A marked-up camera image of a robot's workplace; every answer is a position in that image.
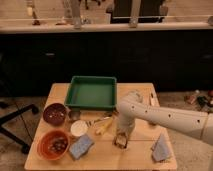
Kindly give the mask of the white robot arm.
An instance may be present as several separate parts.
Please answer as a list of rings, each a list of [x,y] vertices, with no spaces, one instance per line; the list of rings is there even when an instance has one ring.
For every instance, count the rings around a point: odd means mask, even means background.
[[[128,92],[116,105],[117,130],[130,135],[141,119],[175,130],[213,146],[213,114],[146,105],[137,91]]]

